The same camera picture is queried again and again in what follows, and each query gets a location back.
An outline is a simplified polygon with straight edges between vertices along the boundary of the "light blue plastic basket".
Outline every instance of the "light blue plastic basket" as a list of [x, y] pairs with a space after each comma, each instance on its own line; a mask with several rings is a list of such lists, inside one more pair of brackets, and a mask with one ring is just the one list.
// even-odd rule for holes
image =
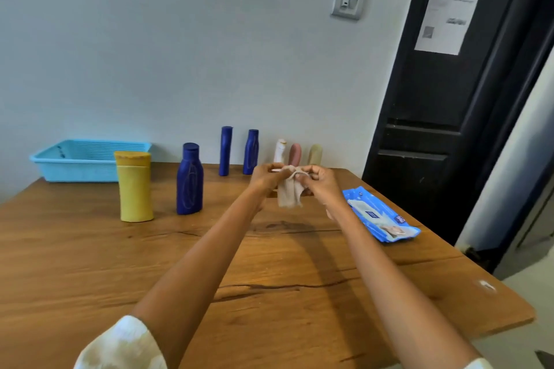
[[117, 182], [114, 152], [148, 152], [151, 143], [70, 139], [30, 157], [49, 182]]

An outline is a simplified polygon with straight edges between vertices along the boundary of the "white sleeve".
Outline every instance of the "white sleeve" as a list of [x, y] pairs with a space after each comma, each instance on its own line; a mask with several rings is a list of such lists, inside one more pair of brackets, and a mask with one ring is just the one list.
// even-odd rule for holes
[[471, 362], [465, 369], [493, 369], [493, 367], [481, 357]]
[[127, 315], [81, 352], [74, 369], [167, 369], [162, 352], [141, 320]]

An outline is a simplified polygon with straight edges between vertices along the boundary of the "hand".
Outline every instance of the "hand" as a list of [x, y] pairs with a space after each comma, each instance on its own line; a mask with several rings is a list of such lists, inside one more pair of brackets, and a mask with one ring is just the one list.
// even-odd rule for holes
[[307, 175], [296, 174], [295, 179], [314, 194], [315, 198], [327, 209], [329, 218], [334, 219], [333, 212], [336, 208], [347, 205], [347, 203], [333, 170], [318, 165], [307, 165], [301, 169], [309, 173], [311, 178]]
[[256, 190], [263, 198], [266, 198], [281, 181], [289, 178], [293, 173], [288, 170], [272, 172], [272, 169], [281, 169], [282, 163], [264, 163], [254, 168], [252, 179], [248, 188]]

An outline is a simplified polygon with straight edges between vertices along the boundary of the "wet wipes pack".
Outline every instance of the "wet wipes pack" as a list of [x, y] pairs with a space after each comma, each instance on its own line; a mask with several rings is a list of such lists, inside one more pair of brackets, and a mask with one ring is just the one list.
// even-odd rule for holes
[[342, 192], [354, 213], [380, 242], [396, 242], [419, 235], [421, 230], [406, 223], [404, 218], [363, 187]]

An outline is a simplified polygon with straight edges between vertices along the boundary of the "pink bottle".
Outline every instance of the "pink bottle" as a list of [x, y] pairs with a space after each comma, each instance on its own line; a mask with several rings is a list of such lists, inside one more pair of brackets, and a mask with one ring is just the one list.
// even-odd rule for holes
[[293, 166], [300, 165], [301, 157], [302, 157], [302, 148], [298, 143], [294, 143], [290, 147], [289, 165], [293, 165]]

